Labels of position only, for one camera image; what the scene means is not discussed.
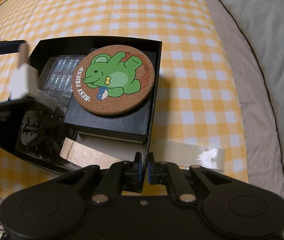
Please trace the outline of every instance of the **small black box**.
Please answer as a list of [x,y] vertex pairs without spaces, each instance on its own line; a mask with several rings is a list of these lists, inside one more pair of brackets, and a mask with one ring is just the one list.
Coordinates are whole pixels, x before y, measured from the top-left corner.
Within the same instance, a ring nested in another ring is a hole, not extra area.
[[[156,53],[143,51],[156,65]],[[119,139],[137,143],[145,142],[148,135],[151,113],[152,93],[136,108],[121,115],[101,116],[83,109],[72,96],[69,102],[64,123],[81,134],[104,138]]]

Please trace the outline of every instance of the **open box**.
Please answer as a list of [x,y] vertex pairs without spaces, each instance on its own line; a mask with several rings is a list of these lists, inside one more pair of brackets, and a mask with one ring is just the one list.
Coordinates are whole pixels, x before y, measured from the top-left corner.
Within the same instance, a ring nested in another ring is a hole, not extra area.
[[[160,58],[162,42],[152,41],[138,38],[115,37],[115,36],[77,36],[77,37],[63,37],[40,41],[30,55],[30,64],[38,70],[39,75],[42,71],[47,71],[49,63],[60,55],[87,55],[92,48],[101,48],[108,45],[127,45],[132,46],[138,50],[155,53],[154,61],[155,69],[155,83],[154,88],[150,94],[150,116],[147,127],[146,140],[143,142],[142,151],[142,171],[146,169],[146,157],[150,145],[150,135],[152,130],[152,123],[154,118],[155,98],[159,79]],[[10,115],[5,122],[0,123],[0,147],[22,160],[30,162],[34,165],[44,169],[56,172],[58,174],[65,174],[69,171],[79,169],[80,167],[70,163],[64,159],[57,161],[49,161],[36,156],[28,155],[24,152],[15,149],[18,133],[23,119],[26,105],[21,106],[18,110]]]

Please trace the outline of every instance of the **black plastic base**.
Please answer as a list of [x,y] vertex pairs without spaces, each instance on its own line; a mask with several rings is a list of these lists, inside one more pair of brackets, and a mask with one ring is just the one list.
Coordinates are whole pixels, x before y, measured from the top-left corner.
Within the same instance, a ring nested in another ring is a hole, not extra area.
[[165,185],[167,196],[121,196],[143,183],[130,173],[135,163],[114,163],[105,174],[91,165],[10,195],[0,220],[20,240],[281,239],[278,195],[200,166],[155,163],[152,154],[148,164],[149,182]]

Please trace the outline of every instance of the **black box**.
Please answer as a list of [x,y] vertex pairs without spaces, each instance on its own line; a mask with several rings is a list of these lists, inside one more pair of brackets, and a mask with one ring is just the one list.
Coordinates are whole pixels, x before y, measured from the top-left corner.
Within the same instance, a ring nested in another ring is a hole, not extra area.
[[[143,51],[156,65],[156,53]],[[152,105],[152,93],[136,108],[121,115],[101,116],[83,109],[72,96],[64,123],[81,134],[113,138],[137,143],[145,142],[148,136],[149,119]]]
[[[156,60],[154,63],[156,79],[154,89],[151,92],[149,98],[151,111],[149,115],[146,140],[144,143],[144,152],[142,153],[144,173],[146,169],[146,156],[150,145],[150,135],[154,117],[162,42],[116,36],[77,36],[48,39],[42,40],[37,44],[29,57],[30,64],[38,70],[38,73],[40,75],[46,63],[49,59],[52,60],[52,57],[57,57],[59,55],[88,55],[92,48],[101,48],[108,45],[118,44],[132,46],[141,51],[153,52],[156,55]],[[72,164],[64,159],[59,160],[58,162],[52,162],[34,157],[32,155],[28,155],[15,149],[18,133],[26,107],[26,105],[21,106],[21,108],[10,115],[7,121],[0,123],[0,147],[5,151],[8,151],[11,154],[17,156],[18,158],[21,158],[22,160],[59,174],[65,174],[69,171],[79,169],[79,166]]]

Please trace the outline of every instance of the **packing tape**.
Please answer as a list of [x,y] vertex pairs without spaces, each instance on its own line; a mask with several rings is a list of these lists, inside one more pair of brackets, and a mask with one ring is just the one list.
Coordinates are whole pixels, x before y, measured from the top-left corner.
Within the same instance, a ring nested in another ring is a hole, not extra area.
[[224,172],[225,149],[151,139],[149,152],[153,152],[156,162],[172,162],[184,166],[182,168],[200,165]]

